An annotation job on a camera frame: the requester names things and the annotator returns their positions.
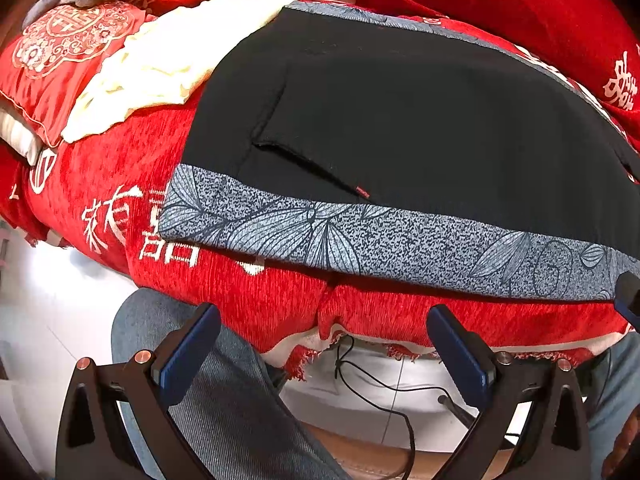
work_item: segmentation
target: black cable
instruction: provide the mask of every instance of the black cable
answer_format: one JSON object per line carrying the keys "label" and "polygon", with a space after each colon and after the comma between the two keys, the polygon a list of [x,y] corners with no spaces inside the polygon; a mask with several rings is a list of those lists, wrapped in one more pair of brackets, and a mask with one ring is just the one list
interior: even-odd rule
{"label": "black cable", "polygon": [[419,392],[419,391],[423,391],[423,390],[440,390],[441,392],[444,392],[444,394],[447,397],[449,397],[449,400],[451,400],[451,402],[453,402],[453,400],[451,399],[451,396],[449,395],[449,392],[446,389],[444,389],[443,387],[441,387],[441,386],[422,386],[422,387],[418,387],[418,388],[394,388],[392,386],[389,386],[388,384],[383,383],[378,378],[374,377],[369,372],[367,372],[364,368],[361,368],[360,366],[358,366],[356,363],[354,363],[352,361],[345,360],[345,357],[347,357],[347,355],[353,350],[353,347],[355,345],[355,339],[353,338],[353,336],[348,335],[348,337],[351,338],[351,345],[349,346],[349,349],[342,355],[340,355],[340,341],[338,341],[338,346],[336,348],[337,359],[335,360],[334,377],[335,377],[335,379],[337,379],[338,376],[340,376],[340,379],[342,380],[344,385],[351,391],[351,393],[355,394],[357,397],[359,397],[360,399],[364,400],[370,406],[373,406],[374,408],[376,408],[377,410],[380,410],[381,412],[390,413],[391,415],[399,415],[402,418],[404,418],[404,422],[406,423],[406,428],[407,428],[407,430],[409,432],[410,450],[409,450],[409,457],[408,457],[408,459],[406,461],[406,465],[404,466],[402,480],[408,480],[409,476],[411,475],[411,471],[414,468],[414,463],[415,463],[415,433],[414,433],[414,427],[411,425],[411,422],[409,421],[408,415],[406,413],[403,413],[403,412],[396,412],[396,410],[390,410],[388,408],[382,408],[381,406],[375,404],[374,402],[371,402],[369,399],[367,399],[366,397],[364,397],[361,394],[359,394],[356,390],[354,390],[349,385],[349,383],[347,383],[347,381],[344,380],[344,376],[342,375],[342,365],[348,364],[348,365],[353,366],[354,368],[356,368],[357,370],[359,370],[363,374],[365,374],[369,379],[372,379],[373,381],[375,381],[380,386],[383,386],[384,388],[387,388],[388,390],[392,390],[393,392]]}

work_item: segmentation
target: denim pants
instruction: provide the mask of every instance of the denim pants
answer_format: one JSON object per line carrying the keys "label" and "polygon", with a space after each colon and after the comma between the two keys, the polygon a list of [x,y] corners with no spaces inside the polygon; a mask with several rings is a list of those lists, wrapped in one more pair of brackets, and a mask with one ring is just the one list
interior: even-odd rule
{"label": "denim pants", "polygon": [[[113,362],[154,349],[180,328],[194,307],[141,288],[113,321]],[[640,404],[640,335],[628,334],[588,370],[586,409],[592,452],[591,480]],[[187,442],[216,480],[348,480],[329,452],[291,415],[273,385],[274,375],[252,347],[226,327],[184,400],[169,408]],[[124,422],[146,473],[164,480],[128,404]]]}

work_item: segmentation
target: black garment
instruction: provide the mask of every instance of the black garment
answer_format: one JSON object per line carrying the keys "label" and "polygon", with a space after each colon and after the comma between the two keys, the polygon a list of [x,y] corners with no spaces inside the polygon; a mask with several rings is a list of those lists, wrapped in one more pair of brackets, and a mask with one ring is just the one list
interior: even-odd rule
{"label": "black garment", "polygon": [[640,164],[617,131],[547,74],[435,34],[283,9],[216,68],[182,162],[640,257],[623,167]]}

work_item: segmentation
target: white tile floor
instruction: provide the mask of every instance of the white tile floor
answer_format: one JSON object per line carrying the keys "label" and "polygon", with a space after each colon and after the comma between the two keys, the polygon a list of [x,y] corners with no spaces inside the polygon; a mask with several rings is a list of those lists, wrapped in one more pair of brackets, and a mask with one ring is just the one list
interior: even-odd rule
{"label": "white tile floor", "polygon": [[[41,243],[30,248],[13,235],[0,286],[0,416],[34,468],[53,475],[58,420],[75,362],[89,355],[111,362],[111,323],[136,286],[81,253]],[[351,360],[391,386],[437,384],[462,403],[444,366],[435,360],[395,360],[358,346]],[[408,447],[404,422],[379,412],[334,380],[335,351],[308,366],[307,381],[289,381],[282,398],[297,418],[354,438]],[[407,412],[417,447],[452,451],[465,428],[439,403],[438,392],[395,393],[345,365],[347,382],[384,408]],[[524,422],[520,413],[511,431]]]}

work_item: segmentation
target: yellow cloth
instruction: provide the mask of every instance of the yellow cloth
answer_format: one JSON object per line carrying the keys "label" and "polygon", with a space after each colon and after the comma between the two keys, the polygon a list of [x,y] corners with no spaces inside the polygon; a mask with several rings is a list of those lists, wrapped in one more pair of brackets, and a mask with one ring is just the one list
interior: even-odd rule
{"label": "yellow cloth", "polygon": [[211,0],[144,23],[76,99],[62,137],[106,131],[139,108],[184,104],[240,41],[295,0]]}

